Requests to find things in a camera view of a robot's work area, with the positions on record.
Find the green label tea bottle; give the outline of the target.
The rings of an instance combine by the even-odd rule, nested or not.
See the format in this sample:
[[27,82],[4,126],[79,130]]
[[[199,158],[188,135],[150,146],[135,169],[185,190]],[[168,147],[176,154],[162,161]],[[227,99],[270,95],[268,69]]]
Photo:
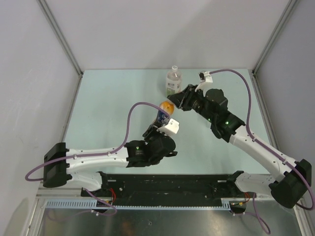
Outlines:
[[177,66],[172,66],[168,71],[165,80],[166,96],[178,93],[181,91],[182,73]]

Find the orange milk tea bottle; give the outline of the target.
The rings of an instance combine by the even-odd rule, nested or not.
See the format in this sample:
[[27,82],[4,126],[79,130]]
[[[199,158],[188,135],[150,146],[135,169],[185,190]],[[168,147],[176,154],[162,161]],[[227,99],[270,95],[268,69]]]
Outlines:
[[161,127],[168,124],[175,109],[174,104],[170,101],[161,102],[159,107],[160,110],[158,110],[156,119],[153,122],[153,126],[156,127]]

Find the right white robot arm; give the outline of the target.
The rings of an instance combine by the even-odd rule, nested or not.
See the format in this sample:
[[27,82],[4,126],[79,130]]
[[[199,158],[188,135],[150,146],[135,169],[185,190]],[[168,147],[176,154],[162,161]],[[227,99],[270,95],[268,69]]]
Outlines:
[[230,143],[263,166],[271,175],[267,179],[262,175],[237,171],[227,192],[239,197],[244,192],[253,192],[272,196],[280,205],[293,208],[310,190],[312,184],[312,166],[302,159],[295,160],[284,155],[271,145],[260,140],[246,124],[228,110],[228,100],[221,89],[212,88],[207,92],[188,85],[182,92],[167,97],[176,108],[183,111],[194,110],[211,124],[212,133]]

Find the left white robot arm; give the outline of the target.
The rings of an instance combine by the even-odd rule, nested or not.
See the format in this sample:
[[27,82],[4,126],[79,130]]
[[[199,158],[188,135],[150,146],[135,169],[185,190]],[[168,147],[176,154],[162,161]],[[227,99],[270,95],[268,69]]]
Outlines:
[[43,186],[56,188],[73,183],[94,192],[108,193],[106,167],[142,168],[157,165],[164,157],[177,155],[171,138],[179,131],[179,123],[171,119],[167,125],[152,125],[144,133],[144,140],[126,143],[120,150],[114,148],[77,150],[55,144],[44,156]]

